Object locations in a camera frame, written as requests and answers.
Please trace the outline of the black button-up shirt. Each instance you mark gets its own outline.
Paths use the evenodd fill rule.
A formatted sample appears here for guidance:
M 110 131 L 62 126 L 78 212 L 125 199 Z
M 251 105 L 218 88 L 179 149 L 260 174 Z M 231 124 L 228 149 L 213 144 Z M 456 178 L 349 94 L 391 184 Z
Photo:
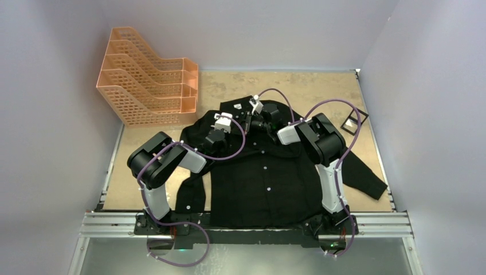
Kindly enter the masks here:
M 250 111 L 250 97 L 221 102 L 180 136 L 189 146 L 201 145 L 216 113 L 239 116 Z M 343 161 L 343 183 L 378 200 L 386 184 L 353 152 Z M 217 161 L 207 171 L 211 181 L 210 224 L 230 228 L 280 227 L 299 223 L 322 209 L 318 172 L 300 143 L 277 145 L 262 132 L 250 132 L 236 157 Z M 191 173 L 177 193 L 176 213 L 199 213 L 205 208 L 204 174 Z

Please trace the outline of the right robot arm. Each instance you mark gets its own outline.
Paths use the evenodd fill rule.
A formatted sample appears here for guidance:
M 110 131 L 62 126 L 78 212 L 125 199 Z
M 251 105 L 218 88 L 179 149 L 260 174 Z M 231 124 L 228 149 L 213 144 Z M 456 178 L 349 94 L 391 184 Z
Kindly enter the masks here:
M 336 233 L 344 226 L 350 211 L 340 170 L 341 158 L 346 152 L 343 136 L 322 113 L 285 125 L 276 104 L 258 102 L 252 106 L 252 110 L 242 114 L 245 133 L 263 132 L 279 145 L 301 143 L 320 177 L 323 229 Z

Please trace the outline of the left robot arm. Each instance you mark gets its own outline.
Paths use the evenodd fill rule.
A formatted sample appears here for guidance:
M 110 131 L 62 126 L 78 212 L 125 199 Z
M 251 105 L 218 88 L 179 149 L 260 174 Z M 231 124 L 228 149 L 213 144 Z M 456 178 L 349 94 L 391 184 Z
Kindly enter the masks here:
M 246 140 L 243 137 L 236 152 L 223 156 L 229 151 L 229 136 L 223 130 L 213 129 L 199 147 L 192 148 L 182 141 L 174 141 L 165 132 L 158 132 L 130 155 L 127 166 L 139 185 L 148 226 L 156 234 L 164 234 L 172 226 L 193 224 L 171 217 L 165 184 L 178 167 L 204 174 L 214 162 L 236 157 Z

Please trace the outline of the orange plastic file organizer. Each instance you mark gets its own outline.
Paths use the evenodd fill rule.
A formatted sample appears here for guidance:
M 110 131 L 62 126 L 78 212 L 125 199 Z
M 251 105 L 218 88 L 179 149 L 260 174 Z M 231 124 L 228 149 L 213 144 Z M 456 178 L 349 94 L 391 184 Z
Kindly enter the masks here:
M 161 58 L 132 27 L 111 30 L 96 88 L 128 128 L 193 124 L 198 64 Z

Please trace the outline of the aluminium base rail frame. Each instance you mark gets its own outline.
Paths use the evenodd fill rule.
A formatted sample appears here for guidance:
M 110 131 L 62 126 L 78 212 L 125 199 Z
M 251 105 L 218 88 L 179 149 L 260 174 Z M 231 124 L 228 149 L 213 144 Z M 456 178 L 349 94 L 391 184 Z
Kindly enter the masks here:
M 181 214 L 163 228 L 140 212 L 85 214 L 69 274 L 422 274 L 409 216 L 353 213 L 332 227 L 321 215 L 275 226 Z

